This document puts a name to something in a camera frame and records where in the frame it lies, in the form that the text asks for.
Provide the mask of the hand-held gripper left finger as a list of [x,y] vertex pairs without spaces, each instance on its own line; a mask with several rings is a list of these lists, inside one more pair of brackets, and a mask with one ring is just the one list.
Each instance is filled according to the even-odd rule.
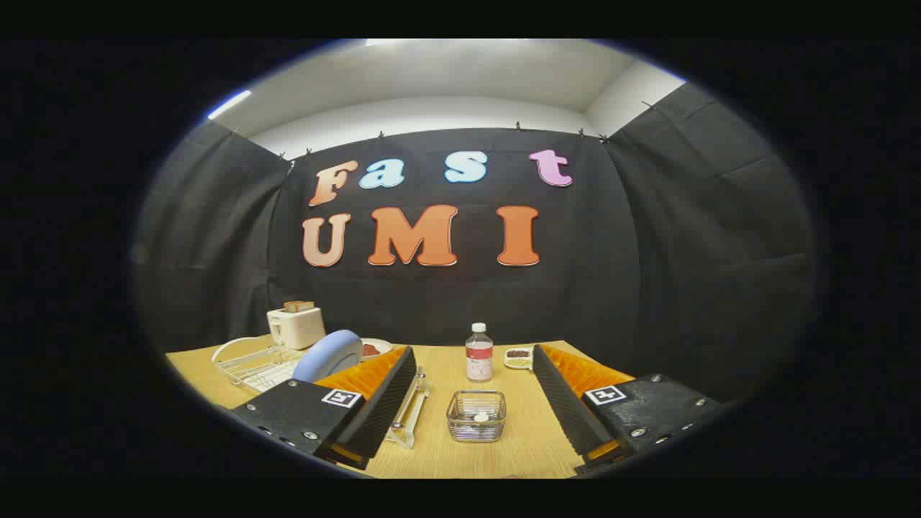
[[318,381],[282,381],[231,409],[237,421],[308,455],[365,469],[417,377],[408,345]]

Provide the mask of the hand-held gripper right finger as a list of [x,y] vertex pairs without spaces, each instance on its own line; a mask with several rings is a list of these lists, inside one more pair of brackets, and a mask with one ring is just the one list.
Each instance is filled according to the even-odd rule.
[[532,371],[582,462],[579,478],[668,448],[726,412],[661,373],[632,377],[549,345],[533,348]]

